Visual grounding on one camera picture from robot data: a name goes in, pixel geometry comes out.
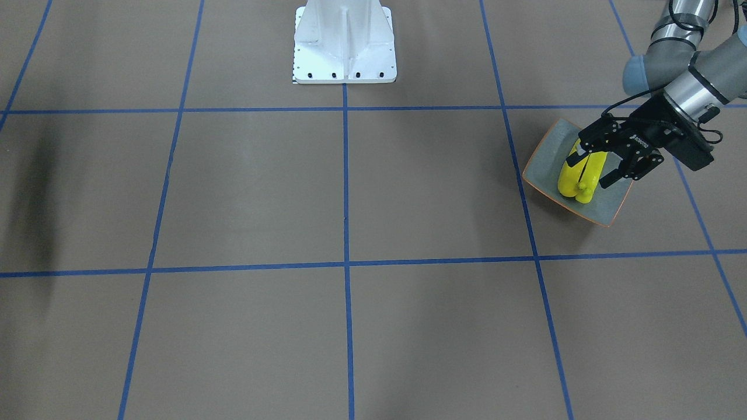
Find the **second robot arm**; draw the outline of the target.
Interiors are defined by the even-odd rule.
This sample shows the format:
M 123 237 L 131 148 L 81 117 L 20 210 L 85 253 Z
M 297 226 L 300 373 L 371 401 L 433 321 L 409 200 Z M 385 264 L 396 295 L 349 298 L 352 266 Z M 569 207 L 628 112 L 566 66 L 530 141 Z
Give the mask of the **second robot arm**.
M 629 115 L 613 107 L 580 130 L 558 176 L 561 194 L 590 196 L 622 179 L 638 180 L 669 152 L 689 170 L 713 162 L 714 140 L 704 124 L 734 99 L 745 98 L 744 3 L 732 3 L 732 34 L 714 50 L 699 43 L 717 15 L 715 1 L 669 1 L 654 27 L 644 55 L 627 61 L 627 100 L 646 97 Z

